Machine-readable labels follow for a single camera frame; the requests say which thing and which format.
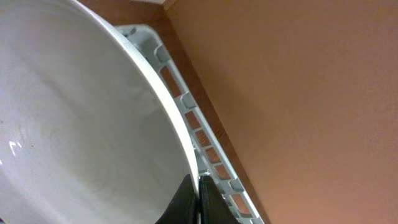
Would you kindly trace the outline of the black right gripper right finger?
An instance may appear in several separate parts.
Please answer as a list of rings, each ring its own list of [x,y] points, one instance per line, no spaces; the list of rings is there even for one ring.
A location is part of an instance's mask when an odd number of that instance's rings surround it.
[[[202,224],[239,224],[210,176],[200,177],[199,190]]]

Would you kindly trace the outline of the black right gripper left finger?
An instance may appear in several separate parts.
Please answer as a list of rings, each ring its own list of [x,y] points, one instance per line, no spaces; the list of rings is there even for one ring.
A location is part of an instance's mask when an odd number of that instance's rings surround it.
[[[165,212],[155,224],[196,224],[197,198],[190,175],[186,175],[179,185]]]

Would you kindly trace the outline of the grey plate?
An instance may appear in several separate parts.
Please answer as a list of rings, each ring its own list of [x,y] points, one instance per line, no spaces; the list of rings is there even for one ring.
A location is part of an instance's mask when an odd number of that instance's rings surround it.
[[[1,2],[1,218],[155,223],[183,179],[185,122],[158,73],[78,1]]]

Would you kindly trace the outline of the grey dishwasher rack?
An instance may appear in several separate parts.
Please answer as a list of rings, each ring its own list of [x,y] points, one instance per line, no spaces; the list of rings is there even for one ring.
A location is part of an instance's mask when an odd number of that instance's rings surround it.
[[[266,224],[156,31],[142,24],[118,26],[117,30],[146,58],[169,91],[178,90],[174,101],[193,144],[199,182],[201,176],[208,175],[213,179],[239,223]],[[200,190],[198,209],[201,223]]]

